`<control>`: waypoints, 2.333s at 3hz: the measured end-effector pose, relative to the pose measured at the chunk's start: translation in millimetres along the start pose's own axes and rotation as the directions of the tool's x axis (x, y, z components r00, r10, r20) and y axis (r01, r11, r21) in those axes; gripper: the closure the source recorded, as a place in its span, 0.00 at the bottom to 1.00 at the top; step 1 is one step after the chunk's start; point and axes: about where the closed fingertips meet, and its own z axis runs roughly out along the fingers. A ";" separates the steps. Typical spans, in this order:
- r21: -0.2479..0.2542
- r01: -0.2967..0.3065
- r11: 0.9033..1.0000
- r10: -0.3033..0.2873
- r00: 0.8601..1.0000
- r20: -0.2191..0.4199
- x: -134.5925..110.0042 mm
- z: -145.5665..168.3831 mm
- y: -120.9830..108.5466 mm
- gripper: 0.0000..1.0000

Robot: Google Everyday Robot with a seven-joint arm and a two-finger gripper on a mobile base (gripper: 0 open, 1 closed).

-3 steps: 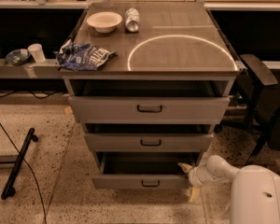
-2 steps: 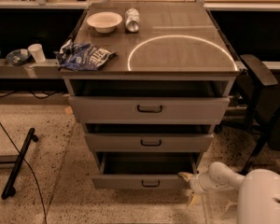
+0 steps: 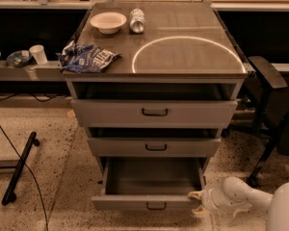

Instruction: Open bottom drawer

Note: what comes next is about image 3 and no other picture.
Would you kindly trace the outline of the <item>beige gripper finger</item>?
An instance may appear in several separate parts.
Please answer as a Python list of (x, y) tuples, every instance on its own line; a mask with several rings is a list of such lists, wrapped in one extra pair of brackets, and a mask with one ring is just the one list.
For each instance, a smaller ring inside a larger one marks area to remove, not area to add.
[(189, 192), (188, 193), (188, 197), (189, 198), (194, 198), (194, 199), (197, 199), (197, 200), (201, 200), (202, 194), (203, 194), (203, 191)]
[(203, 214), (205, 212), (205, 208), (202, 205), (199, 205), (198, 207), (196, 207), (195, 209), (192, 210), (192, 212), (195, 215), (200, 215)]

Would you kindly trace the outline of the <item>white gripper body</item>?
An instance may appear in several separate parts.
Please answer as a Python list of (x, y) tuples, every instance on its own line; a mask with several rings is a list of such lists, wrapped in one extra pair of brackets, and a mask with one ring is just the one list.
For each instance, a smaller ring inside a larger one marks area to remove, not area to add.
[(234, 206), (231, 200), (221, 188), (206, 189), (202, 192), (201, 203), (203, 207), (210, 212), (217, 212), (222, 208)]

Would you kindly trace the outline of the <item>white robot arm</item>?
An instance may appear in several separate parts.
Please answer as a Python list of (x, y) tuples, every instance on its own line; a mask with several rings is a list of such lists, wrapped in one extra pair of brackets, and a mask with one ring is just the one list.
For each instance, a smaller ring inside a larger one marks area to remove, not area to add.
[(216, 212), (235, 208), (237, 212), (255, 207), (267, 213), (266, 231), (289, 231), (289, 182), (274, 193), (250, 187), (237, 177), (227, 177), (219, 188), (189, 192), (188, 196), (200, 201), (199, 209)]

